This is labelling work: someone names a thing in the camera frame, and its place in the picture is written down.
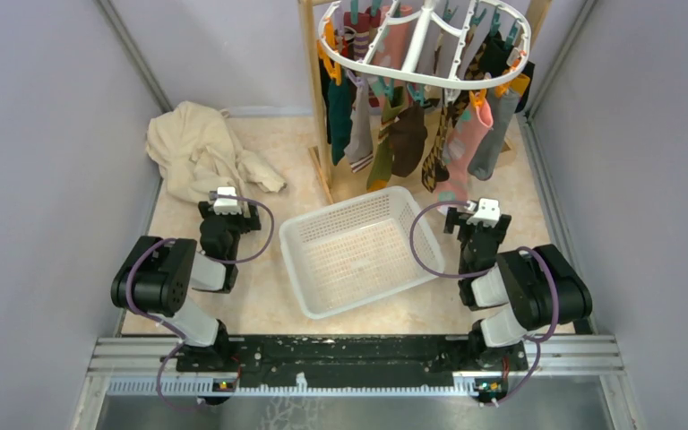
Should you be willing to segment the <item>wooden hanger rack frame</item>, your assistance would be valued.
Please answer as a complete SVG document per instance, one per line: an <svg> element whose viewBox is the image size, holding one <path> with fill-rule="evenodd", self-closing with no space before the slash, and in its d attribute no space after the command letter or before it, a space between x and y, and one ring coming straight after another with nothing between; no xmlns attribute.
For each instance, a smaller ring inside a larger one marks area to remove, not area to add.
<svg viewBox="0 0 688 430"><path fill-rule="evenodd" d="M324 60L323 56L318 53L319 47L315 37L318 22L313 23L314 8L321 4L321 1L300 1L298 3L298 11L300 14L302 36L309 65L310 89L313 97L313 116L316 132L319 134L319 142L309 149L309 154L313 160L326 199L330 204L334 204L365 194L366 183L364 180L366 177L362 170L349 176L343 176L343 170L333 166L332 162L329 161L331 149L325 140L326 109L322 95L323 86L320 79L319 61L323 60L328 67L330 63L328 60ZM527 11L522 13L534 32L534 41L531 47L538 38L538 34L541 31L551 4L550 1L531 1ZM345 68L341 68L340 70L342 78L347 70ZM443 90L443 101L446 103L454 101L462 92L462 90Z"/></svg>

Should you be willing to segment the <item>green striped sock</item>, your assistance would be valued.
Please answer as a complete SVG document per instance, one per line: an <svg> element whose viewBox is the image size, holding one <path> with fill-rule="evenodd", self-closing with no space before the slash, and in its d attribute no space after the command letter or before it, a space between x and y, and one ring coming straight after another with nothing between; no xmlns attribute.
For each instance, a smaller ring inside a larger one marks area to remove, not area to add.
<svg viewBox="0 0 688 430"><path fill-rule="evenodd" d="M367 192L383 189L391 178L393 149L390 144L391 126L407 106L406 91L403 86L396 87L390 98L384 99L378 145L372 169L366 181Z"/></svg>

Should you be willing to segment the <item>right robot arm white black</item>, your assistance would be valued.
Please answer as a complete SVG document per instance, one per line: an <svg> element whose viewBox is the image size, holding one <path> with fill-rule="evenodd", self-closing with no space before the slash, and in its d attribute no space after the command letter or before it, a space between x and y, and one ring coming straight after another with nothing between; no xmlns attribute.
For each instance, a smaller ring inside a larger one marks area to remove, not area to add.
<svg viewBox="0 0 688 430"><path fill-rule="evenodd" d="M593 310L589 289L555 245L499 250L511 221L456 208L445 216L444 232L460 242L462 304L495 311L469 333L469 359L480 369L510 364L514 347L534 331L585 319Z"/></svg>

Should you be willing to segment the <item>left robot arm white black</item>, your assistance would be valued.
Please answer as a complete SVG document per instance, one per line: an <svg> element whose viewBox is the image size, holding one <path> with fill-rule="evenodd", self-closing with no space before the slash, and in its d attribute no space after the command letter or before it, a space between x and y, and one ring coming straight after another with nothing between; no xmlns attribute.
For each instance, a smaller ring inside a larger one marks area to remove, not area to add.
<svg viewBox="0 0 688 430"><path fill-rule="evenodd" d="M198 239L140 236L110 287L114 306L155 323L178 338L180 372L231 371L240 367L224 322L204 311L191 290L228 294L236 285L242 236L262 228L264 204L218 193L197 204Z"/></svg>

